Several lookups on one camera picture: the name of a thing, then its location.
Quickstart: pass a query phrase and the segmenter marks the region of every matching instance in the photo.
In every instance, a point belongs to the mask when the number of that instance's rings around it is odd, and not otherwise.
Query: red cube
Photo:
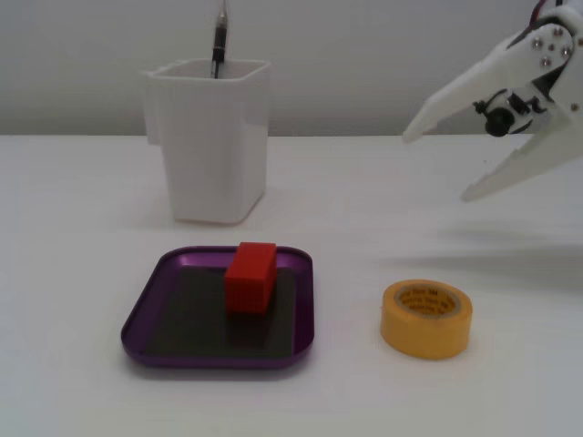
[[[277,246],[241,243],[225,273],[225,301],[229,314],[264,315],[277,276]]]

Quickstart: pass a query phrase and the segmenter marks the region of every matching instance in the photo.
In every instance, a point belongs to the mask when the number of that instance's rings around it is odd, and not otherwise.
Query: purple tray
[[[148,353],[146,347],[157,326],[160,314],[169,301],[177,277],[184,269],[226,269],[233,260],[236,247],[190,247],[173,250],[164,255],[142,291],[121,331],[125,351],[134,360],[148,366],[182,368],[262,368],[277,369],[303,358],[312,346],[314,337],[312,259],[298,249],[278,247],[277,268],[291,271],[295,288],[292,337],[289,354],[266,358],[254,357],[172,356]]]

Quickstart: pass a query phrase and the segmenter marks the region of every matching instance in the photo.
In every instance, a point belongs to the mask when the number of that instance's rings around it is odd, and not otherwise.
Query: white container
[[[265,191],[271,65],[179,61],[143,75],[148,141],[160,144],[175,219],[237,223]]]

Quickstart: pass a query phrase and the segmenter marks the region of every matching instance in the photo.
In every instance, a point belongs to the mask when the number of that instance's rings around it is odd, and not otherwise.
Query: yellow tape roll
[[[397,282],[383,296],[381,334],[398,351],[429,360],[465,350],[472,302],[460,290],[432,280]]]

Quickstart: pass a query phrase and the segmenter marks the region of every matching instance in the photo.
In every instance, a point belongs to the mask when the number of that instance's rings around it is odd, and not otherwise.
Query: table
[[[0,138],[0,428],[11,436],[580,435],[581,162],[470,204],[526,137],[270,138],[236,227],[177,223],[143,137]],[[161,371],[119,332],[165,252],[272,241],[310,253],[316,337],[285,371]],[[469,349],[392,350],[384,289],[474,303]]]

